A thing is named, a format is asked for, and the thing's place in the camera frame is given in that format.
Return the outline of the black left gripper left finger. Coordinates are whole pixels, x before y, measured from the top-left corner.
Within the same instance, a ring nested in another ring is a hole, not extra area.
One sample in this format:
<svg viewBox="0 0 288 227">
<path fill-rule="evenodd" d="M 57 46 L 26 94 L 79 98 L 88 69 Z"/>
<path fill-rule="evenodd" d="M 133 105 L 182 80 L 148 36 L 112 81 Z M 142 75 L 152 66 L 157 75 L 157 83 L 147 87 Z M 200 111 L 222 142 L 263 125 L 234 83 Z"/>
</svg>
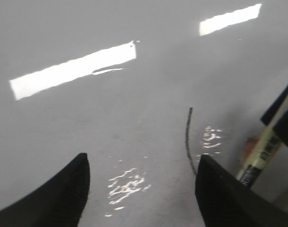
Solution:
<svg viewBox="0 0 288 227">
<path fill-rule="evenodd" d="M 80 153 L 38 189 L 0 210 L 0 227 L 76 227 L 89 188 L 87 154 Z"/>
</svg>

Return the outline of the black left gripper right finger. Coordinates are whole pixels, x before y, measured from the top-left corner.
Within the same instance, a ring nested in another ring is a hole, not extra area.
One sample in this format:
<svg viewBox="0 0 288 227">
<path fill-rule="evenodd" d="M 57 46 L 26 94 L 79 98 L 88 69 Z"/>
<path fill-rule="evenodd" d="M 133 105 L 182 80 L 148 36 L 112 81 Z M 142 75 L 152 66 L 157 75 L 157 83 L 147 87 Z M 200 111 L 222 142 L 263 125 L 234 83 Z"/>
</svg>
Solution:
<svg viewBox="0 0 288 227">
<path fill-rule="evenodd" d="M 195 196 L 208 227 L 288 227 L 288 214 L 236 180 L 208 155 L 201 156 Z"/>
</svg>

